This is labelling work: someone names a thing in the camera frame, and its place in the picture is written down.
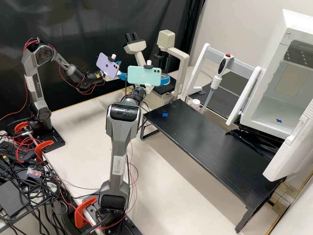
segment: white wall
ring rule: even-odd
[[[313,178],[271,232],[271,235],[312,234]]]
[[[206,0],[190,64],[196,63],[203,45],[208,42],[219,51],[257,66],[282,8],[313,16],[312,0]]]

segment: red clamp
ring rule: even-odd
[[[83,218],[82,211],[89,207],[90,205],[94,204],[97,201],[96,197],[92,197],[84,201],[82,204],[80,204],[75,212],[74,212],[74,219],[75,219],[75,226],[77,228],[84,227],[88,222],[87,219]]]
[[[49,146],[49,145],[53,145],[54,144],[54,141],[53,140],[47,140],[45,142],[42,142],[40,144],[38,144],[35,148],[35,152],[37,154],[37,157],[36,157],[36,161],[37,162],[42,162],[42,149],[44,149],[45,147]]]
[[[21,122],[21,123],[17,124],[17,125],[14,127],[14,132],[15,132],[15,133],[18,133],[18,132],[22,131],[22,129],[23,129],[24,127],[27,127],[27,126],[29,126],[29,123],[28,123],[27,121]],[[22,139],[21,137],[16,138],[16,140],[17,140],[17,142],[19,142],[19,143],[21,143],[21,142],[23,141],[23,139]]]

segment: purple smartphone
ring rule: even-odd
[[[115,62],[109,61],[108,57],[102,52],[99,54],[96,65],[112,79],[115,79],[115,76],[120,68]]]

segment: sticker label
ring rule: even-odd
[[[24,75],[24,78],[26,80],[27,88],[29,89],[30,92],[35,92],[35,85],[32,77],[27,77]]]
[[[42,92],[41,92],[40,82],[39,82],[39,78],[38,78],[38,74],[37,73],[35,73],[33,75],[33,81],[34,81],[37,97],[41,98],[42,97]]]
[[[122,175],[124,173],[126,155],[114,156],[113,158],[113,175]]]

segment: white bottle cap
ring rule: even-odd
[[[192,103],[191,103],[191,106],[193,107],[193,108],[199,108],[199,106],[200,106],[200,100],[198,100],[198,99],[193,99],[192,100]]]

